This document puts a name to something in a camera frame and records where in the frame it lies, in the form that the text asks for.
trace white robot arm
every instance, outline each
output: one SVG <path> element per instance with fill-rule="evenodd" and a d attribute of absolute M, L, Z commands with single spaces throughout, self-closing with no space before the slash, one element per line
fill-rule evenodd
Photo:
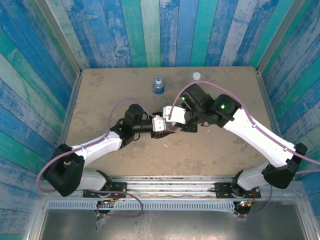
<path fill-rule="evenodd" d="M 242 170 L 233 179 L 232 190 L 234 194 L 242 196 L 243 192 L 271 184 L 280 189 L 285 189 L 293 179 L 301 158 L 284 150 L 278 144 L 270 140 L 264 134 L 252 126 L 241 105 L 228 95 L 220 95 L 213 100 L 197 84 L 188 87 L 181 95 L 182 107 L 175 106 L 171 117 L 171 106 L 165 106 L 162 112 L 155 113 L 155 117 L 144 119 L 143 109 L 133 104 L 126 111 L 123 119 L 110 129 L 107 137 L 104 135 L 90 142 L 68 147 L 61 145 L 54 155 L 67 152 L 70 149 L 81 150 L 72 153 L 68 159 L 63 159 L 60 164 L 53 164 L 43 174 L 44 178 L 62 195 L 67 196 L 75 189 L 101 190 L 108 179 L 99 172 L 83 171 L 88 164 L 97 158 L 117 151 L 131 141 L 137 133 L 151 133 L 152 138 L 162 138 L 171 134 L 172 126 L 181 128 L 183 132 L 197 132 L 198 124 L 204 123 L 217 125 L 224 128 L 262 153 L 267 162 L 250 170 Z M 281 142 L 288 149 L 305 154 L 307 148 L 303 144 L 294 145 L 278 137 L 262 124 L 254 120 L 265 133 Z M 84 147 L 89 143 L 104 138 L 100 143 Z M 71 162 L 67 167 L 64 162 Z"/>

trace water bottle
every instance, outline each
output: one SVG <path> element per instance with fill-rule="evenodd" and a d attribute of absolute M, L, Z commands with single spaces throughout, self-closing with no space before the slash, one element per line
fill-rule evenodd
<path fill-rule="evenodd" d="M 165 83 L 162 82 L 161 77 L 157 77 L 153 83 L 153 92 L 155 94 L 163 94 L 165 91 Z"/>
<path fill-rule="evenodd" d="M 199 72 L 194 72 L 192 75 L 192 82 L 200 80 L 201 74 Z"/>

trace beige table surface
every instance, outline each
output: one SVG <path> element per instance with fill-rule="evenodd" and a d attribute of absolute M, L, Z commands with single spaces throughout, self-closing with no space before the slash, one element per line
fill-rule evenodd
<path fill-rule="evenodd" d="M 171 106 L 179 91 L 192 80 L 193 72 L 237 94 L 251 115 L 271 129 L 264 101 L 252 67 L 161 67 L 86 69 L 78 93 L 66 143 L 79 145 L 107 130 L 109 114 L 123 98 L 139 100 L 150 112 Z M 165 82 L 164 94 L 155 95 L 156 77 Z M 215 99 L 222 92 L 200 85 Z M 133 102 L 115 112 L 111 126 L 124 117 Z M 231 175 L 250 169 L 266 159 L 244 140 L 215 125 L 198 127 L 198 133 L 179 130 L 162 139 L 141 135 L 138 141 L 95 160 L 87 169 L 110 176 Z"/>

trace white bottle cap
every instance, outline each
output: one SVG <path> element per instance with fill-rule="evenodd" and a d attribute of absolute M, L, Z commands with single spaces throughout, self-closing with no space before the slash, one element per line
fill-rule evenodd
<path fill-rule="evenodd" d="M 156 84 L 161 84 L 161 83 L 162 83 L 161 77 L 157 77 L 157 78 L 155 79 L 155 83 L 156 83 Z"/>
<path fill-rule="evenodd" d="M 192 79 L 195 81 L 200 80 L 201 74 L 199 72 L 194 72 L 192 75 Z"/>

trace blue bottle label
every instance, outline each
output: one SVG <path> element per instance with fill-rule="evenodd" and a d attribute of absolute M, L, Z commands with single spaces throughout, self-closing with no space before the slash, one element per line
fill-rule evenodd
<path fill-rule="evenodd" d="M 155 94 L 163 94 L 165 92 L 165 87 L 163 88 L 153 88 Z"/>

